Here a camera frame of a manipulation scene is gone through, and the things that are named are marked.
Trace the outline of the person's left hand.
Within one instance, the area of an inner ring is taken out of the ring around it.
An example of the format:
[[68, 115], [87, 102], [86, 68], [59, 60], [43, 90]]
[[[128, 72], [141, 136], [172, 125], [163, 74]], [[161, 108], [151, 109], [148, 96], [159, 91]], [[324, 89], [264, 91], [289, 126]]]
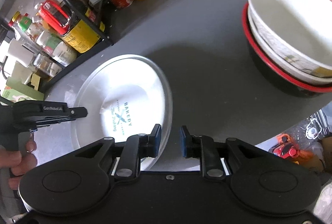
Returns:
[[11, 190], [18, 190], [18, 185], [24, 174], [37, 166], [37, 159], [33, 152], [37, 149], [37, 144], [33, 139], [30, 139], [26, 145], [25, 150], [27, 154], [22, 156], [19, 151], [7, 151], [1, 149], [1, 168], [11, 169], [15, 177], [8, 179], [8, 185]]

